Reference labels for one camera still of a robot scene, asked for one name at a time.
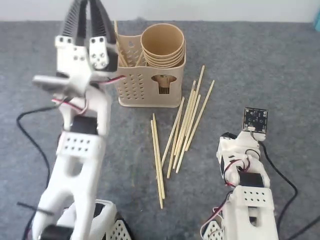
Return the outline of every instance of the stack of paper cups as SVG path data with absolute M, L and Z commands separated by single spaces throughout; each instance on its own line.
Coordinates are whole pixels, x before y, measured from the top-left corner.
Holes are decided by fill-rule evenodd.
M 151 67 L 168 69 L 184 62 L 185 36 L 175 25 L 159 23 L 148 27 L 142 33 L 141 47 Z

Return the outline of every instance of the perforated bracket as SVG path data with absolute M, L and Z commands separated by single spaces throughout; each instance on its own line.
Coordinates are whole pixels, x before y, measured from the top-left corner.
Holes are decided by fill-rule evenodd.
M 110 240 L 131 240 L 124 221 L 117 220 L 111 230 Z
M 211 221 L 206 228 L 203 236 L 204 240 L 224 240 L 224 231 L 220 228 L 217 221 Z
M 98 70 L 104 69 L 109 64 L 105 36 L 90 38 L 90 63 Z
M 104 156 L 105 148 L 105 140 L 99 135 L 63 131 L 56 155 L 97 159 Z
M 230 201 L 236 206 L 259 207 L 274 210 L 272 192 L 265 187 L 237 186 Z

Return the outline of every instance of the gray felt surface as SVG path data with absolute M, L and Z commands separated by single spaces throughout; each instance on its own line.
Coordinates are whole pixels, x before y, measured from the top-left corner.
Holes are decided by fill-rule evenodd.
M 140 34 L 150 24 L 120 22 L 119 32 Z M 320 214 L 320 34 L 302 23 L 174 24 L 187 42 L 183 95 L 188 95 L 202 64 L 203 96 L 216 80 L 180 173 L 165 180 L 166 199 L 160 210 L 149 119 L 155 112 L 163 153 L 177 110 L 121 107 L 110 88 L 112 127 L 98 198 L 116 203 L 138 240 L 199 239 L 201 224 L 228 191 L 216 159 L 219 136 L 241 130 L 245 106 L 266 108 L 269 155 L 300 189 L 282 224 L 280 239 L 285 239 Z M 50 104 L 50 96 L 32 86 L 31 79 L 55 73 L 54 37 L 59 27 L 59 22 L 0 23 L 1 240 L 22 236 L 31 212 L 15 204 L 37 205 L 45 187 L 41 156 L 17 129 L 15 119 L 22 111 Z M 23 124 L 53 166 L 62 124 L 58 111 L 28 116 Z M 263 162 L 278 214 L 293 191 Z M 298 239 L 320 239 L 320 225 Z

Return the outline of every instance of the bamboo skewer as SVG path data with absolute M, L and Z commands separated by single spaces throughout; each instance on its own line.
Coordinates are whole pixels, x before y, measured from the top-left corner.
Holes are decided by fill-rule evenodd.
M 121 65 L 128 68 L 128 63 L 126 61 L 126 59 L 124 58 L 124 56 L 121 53 L 121 47 L 120 47 L 120 43 L 119 43 L 119 39 L 118 39 L 118 23 L 116 20 L 114 20 L 114 32 L 115 32 L 115 38 L 116 38 L 116 47 L 118 48 L 118 53 L 119 53 L 119 59 L 121 62 Z
M 189 111 L 189 118 L 188 118 L 188 124 L 187 124 L 187 129 L 189 128 L 190 126 L 190 121 L 191 121 L 191 117 L 192 117 L 192 114 L 195 110 L 195 104 L 196 104 L 196 98 L 199 94 L 199 89 L 200 89 L 200 85 L 201 85 L 201 82 L 202 82 L 202 78 L 204 76 L 204 71 L 205 71 L 205 65 L 202 65 L 201 67 L 201 72 L 200 72 L 200 76 L 199 76 L 199 79 L 198 79 L 198 84 L 196 85 L 196 91 L 195 91 L 195 98 L 194 98 L 194 101 L 193 101 L 193 104 L 192 104 L 192 108 L 190 109 Z
M 189 129 L 190 120 L 191 120 L 192 114 L 194 112 L 194 107 L 195 107 L 196 101 L 197 101 L 197 95 L 196 95 L 196 90 L 194 90 L 192 102 L 190 103 L 190 107 L 189 107 L 189 111 L 188 111 L 187 122 L 185 125 L 186 129 Z
M 152 117 L 153 117 L 155 146 L 156 146 L 158 169 L 159 169 L 159 177 L 160 177 L 160 185 L 161 185 L 161 195 L 162 195 L 162 199 L 165 199 L 165 198 L 166 198 L 166 194 L 165 194 L 164 178 L 163 178 L 162 167 L 161 167 L 161 158 L 160 158 L 160 150 L 159 150 L 159 140 L 158 140 L 157 122 L 156 122 L 156 116 L 155 116 L 154 113 L 152 114 Z
M 195 108 L 198 107 L 199 102 L 200 102 L 200 98 L 201 98 L 201 95 L 199 94 L 199 95 L 198 95 L 198 98 L 197 98 L 197 100 L 196 100 Z M 195 116 L 196 116 L 196 111 L 193 111 L 192 117 L 191 117 L 191 121 L 190 121 L 190 125 L 191 125 L 191 126 L 192 126 L 192 123 L 193 123 L 194 120 L 195 120 Z M 179 172 L 180 167 L 181 167 L 181 163 L 182 163 L 182 159 L 183 159 L 183 157 L 184 157 L 184 155 L 185 155 L 185 151 L 186 151 L 186 147 L 187 147 L 187 143 L 188 143 L 188 137 L 189 137 L 189 135 L 190 135 L 190 129 L 191 129 L 191 128 L 188 129 L 188 132 L 187 132 L 186 137 L 185 137 L 185 140 L 184 140 L 184 144 L 183 144 L 183 147 L 182 147 L 182 151 L 181 151 L 181 155 L 180 155 L 180 158 L 179 158 L 178 166 L 176 167 L 176 171 L 175 171 L 176 173 Z
M 196 91 L 193 91 L 193 93 L 191 94 L 190 103 L 193 101 L 193 98 L 195 97 L 195 93 L 196 93 Z M 176 165 L 177 165 L 177 162 L 178 162 L 178 159 L 179 159 L 179 154 L 180 154 L 182 143 L 183 143 L 183 140 L 184 140 L 184 137 L 185 137 L 186 129 L 187 129 L 187 122 L 185 122 L 185 125 L 183 127 L 181 126 L 180 134 L 181 134 L 182 137 L 180 139 L 180 142 L 177 142 L 177 144 L 175 146 L 176 149 L 174 151 L 176 151 L 176 155 L 175 155 L 175 158 L 174 158 L 173 169 L 176 168 Z
M 141 60 L 142 60 L 143 55 L 144 55 L 144 52 L 142 51 L 141 54 L 140 54 L 140 56 L 139 56 L 139 58 L 138 58 L 138 60 L 136 61 L 135 67 L 139 66 L 139 64 L 140 64 L 140 62 L 141 62 Z
M 210 88 L 209 88 L 209 90 L 208 90 L 208 93 L 207 93 L 206 96 L 205 96 L 205 99 L 204 99 L 204 102 L 203 102 L 203 104 L 202 104 L 201 110 L 200 110 L 199 115 L 198 115 L 198 117 L 197 117 L 197 119 L 196 119 L 196 121 L 195 121 L 195 124 L 194 124 L 194 126 L 193 126 L 193 129 L 192 129 L 190 138 L 188 139 L 188 143 L 187 143 L 187 145 L 186 145 L 186 151 L 188 151 L 188 149 L 189 149 L 189 147 L 190 147 L 191 141 L 192 141 L 192 139 L 193 139 L 193 137 L 194 137 L 194 135 L 195 135 L 197 126 L 198 126 L 198 124 L 199 124 L 199 122 L 200 122 L 200 118 L 201 118 L 202 114 L 204 113 L 206 104 L 207 104 L 207 102 L 208 102 L 209 96 L 210 96 L 210 94 L 211 94 L 211 92 L 212 92 L 212 89 L 213 89 L 213 87 L 214 87 L 214 84 L 215 84 L 215 80 L 212 81 L 212 83 L 211 83 L 211 85 L 210 85 Z
M 184 112 L 184 116 L 183 116 L 183 120 L 182 120 L 182 124 L 181 124 L 181 129 L 180 129 L 179 136 L 178 136 L 178 140 L 177 140 L 177 142 L 176 142 L 176 143 L 177 143 L 177 146 L 178 146 L 179 143 L 180 143 L 180 139 L 184 137 L 181 133 L 182 133 L 182 130 L 184 129 L 184 127 L 185 127 L 185 123 L 186 123 L 186 119 L 187 119 L 187 116 L 188 116 L 188 111 L 189 111 L 189 107 L 190 107 L 190 102 L 191 102 L 192 94 L 193 94 L 193 92 L 194 92 L 195 85 L 196 85 L 196 81 L 193 81 L 193 84 L 192 84 L 192 87 L 191 87 L 191 90 L 190 90 L 190 95 L 189 95 L 188 103 L 187 103 L 187 105 L 186 105 L 186 109 L 185 109 L 185 112 Z M 174 155 L 177 155 L 177 151 L 178 151 L 178 148 L 175 147 L 175 149 L 174 149 Z
M 151 120 L 151 131 L 152 131 L 156 179 L 157 179 L 158 193 L 159 193 L 159 202 L 160 202 L 160 208 L 163 209 L 164 203 L 162 200 L 162 191 L 161 191 L 161 183 L 160 183 L 160 176 L 159 176 L 159 166 L 158 166 L 158 160 L 157 160 L 158 155 L 157 155 L 156 138 L 155 138 L 155 130 L 154 130 L 154 121 L 153 120 Z
M 166 157 L 167 157 L 167 153 L 168 153 L 168 150 L 169 150 L 169 146 L 170 146 L 172 137 L 174 136 L 174 132 L 175 132 L 175 130 L 176 130 L 178 118 L 179 118 L 179 116 L 180 116 L 181 113 L 182 113 L 182 108 L 183 108 L 183 106 L 184 106 L 184 102 L 185 102 L 185 97 L 182 97 L 182 100 L 181 100 L 181 103 L 180 103 L 180 107 L 179 107 L 178 112 L 177 112 L 177 114 L 176 114 L 176 117 L 175 117 L 175 120 L 174 120 L 172 129 L 171 129 L 171 132 L 170 132 L 170 136 L 169 136 L 168 142 L 167 142 L 167 144 L 166 144 L 166 147 L 165 147 L 165 150 L 164 150 L 164 153 L 163 153 L 163 156 L 162 156 L 162 161 L 161 161 L 161 166 L 162 166 L 162 167 L 163 167 L 163 165 L 164 165 L 164 163 L 165 163 L 165 160 L 166 160 Z
M 176 128 L 175 128 L 175 134 L 174 134 L 173 144 L 172 144 L 172 149 L 171 149 L 171 154 L 170 154 L 169 167 L 168 167 L 168 172 L 166 174 L 166 178 L 167 179 L 170 178 L 172 163 L 173 163 L 174 156 L 175 156 L 175 147 L 176 147 L 176 144 L 177 144 L 177 138 L 178 138 L 178 134 L 179 134 L 179 126 L 180 126 L 181 115 L 182 115 L 182 111 L 179 114 L 178 123 L 177 123 Z

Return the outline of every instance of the white robotic arm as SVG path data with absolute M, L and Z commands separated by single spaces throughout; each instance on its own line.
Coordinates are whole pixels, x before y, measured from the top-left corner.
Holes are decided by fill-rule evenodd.
M 270 179 L 260 162 L 268 111 L 245 108 L 241 133 L 220 137 L 216 156 L 225 184 L 234 188 L 201 227 L 205 240 L 278 240 Z
M 63 116 L 63 132 L 47 189 L 32 225 L 34 240 L 110 239 L 114 224 L 130 235 L 110 201 L 96 200 L 110 127 L 111 97 L 97 83 L 114 82 L 118 67 L 116 37 L 100 0 L 90 0 L 92 38 L 85 46 L 87 0 L 75 0 L 55 38 L 56 76 L 36 75 L 33 82 L 54 95 Z M 85 116 L 86 112 L 96 117 Z M 82 165 L 75 172 L 76 165 Z M 74 203 L 56 220 L 66 198 Z

